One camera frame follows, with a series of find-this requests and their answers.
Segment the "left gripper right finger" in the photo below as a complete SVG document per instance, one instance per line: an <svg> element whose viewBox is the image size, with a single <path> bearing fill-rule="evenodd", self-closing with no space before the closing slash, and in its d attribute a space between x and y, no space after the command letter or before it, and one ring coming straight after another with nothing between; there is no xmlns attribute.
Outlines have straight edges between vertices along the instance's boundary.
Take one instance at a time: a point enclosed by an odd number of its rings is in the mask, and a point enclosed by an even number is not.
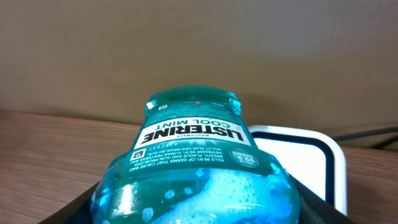
<svg viewBox="0 0 398 224"><path fill-rule="evenodd" d="M329 203L323 201L292 175L290 178L300 194L301 212L298 224L356 224Z"/></svg>

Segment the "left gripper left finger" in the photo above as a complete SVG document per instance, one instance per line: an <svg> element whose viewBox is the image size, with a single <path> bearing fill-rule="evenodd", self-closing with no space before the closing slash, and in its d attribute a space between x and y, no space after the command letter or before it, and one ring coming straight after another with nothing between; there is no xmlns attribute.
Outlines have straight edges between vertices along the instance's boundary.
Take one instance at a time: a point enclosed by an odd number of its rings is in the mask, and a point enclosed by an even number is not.
<svg viewBox="0 0 398 224"><path fill-rule="evenodd" d="M98 182L39 224L93 224L90 205L97 186Z"/></svg>

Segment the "blue mouthwash bottle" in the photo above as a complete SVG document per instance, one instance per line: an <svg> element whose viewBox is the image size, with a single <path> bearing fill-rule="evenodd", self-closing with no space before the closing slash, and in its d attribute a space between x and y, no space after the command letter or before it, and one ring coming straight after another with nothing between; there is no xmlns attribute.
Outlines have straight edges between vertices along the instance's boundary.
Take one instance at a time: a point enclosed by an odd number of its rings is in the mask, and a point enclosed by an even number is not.
<svg viewBox="0 0 398 224"><path fill-rule="evenodd" d="M130 151L91 199L94 223L297 223L300 195L260 150L234 93L186 86L151 96Z"/></svg>

